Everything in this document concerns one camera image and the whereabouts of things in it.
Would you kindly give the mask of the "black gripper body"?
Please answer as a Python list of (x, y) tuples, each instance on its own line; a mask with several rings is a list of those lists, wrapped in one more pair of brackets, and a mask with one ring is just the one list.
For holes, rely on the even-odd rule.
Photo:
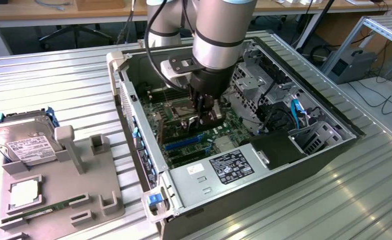
[(192, 96), (210, 96), (218, 99), (229, 86), (234, 68), (232, 65), (220, 70), (202, 68), (193, 71), (189, 79)]

